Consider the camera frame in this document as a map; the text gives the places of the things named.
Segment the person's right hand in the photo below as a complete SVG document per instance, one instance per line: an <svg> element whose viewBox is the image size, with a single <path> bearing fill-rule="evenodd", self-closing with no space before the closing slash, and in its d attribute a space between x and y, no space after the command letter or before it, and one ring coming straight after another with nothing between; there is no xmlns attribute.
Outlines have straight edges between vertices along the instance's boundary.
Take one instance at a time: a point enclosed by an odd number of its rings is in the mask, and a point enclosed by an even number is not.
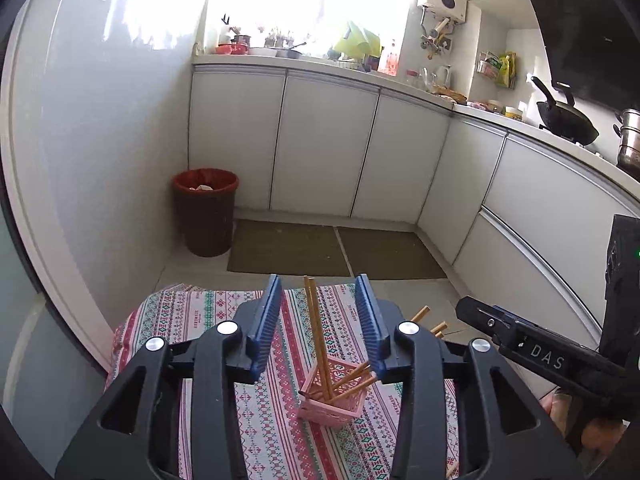
<svg viewBox="0 0 640 480"><path fill-rule="evenodd" d="M560 389L549 392L540 400L544 411L561 431L563 437L568 435L572 402L573 398ZM582 428L580 434L582 447L603 456L613 452L627 429L627 425L622 420L607 418L594 418L589 422L580 422L578 426Z"/></svg>

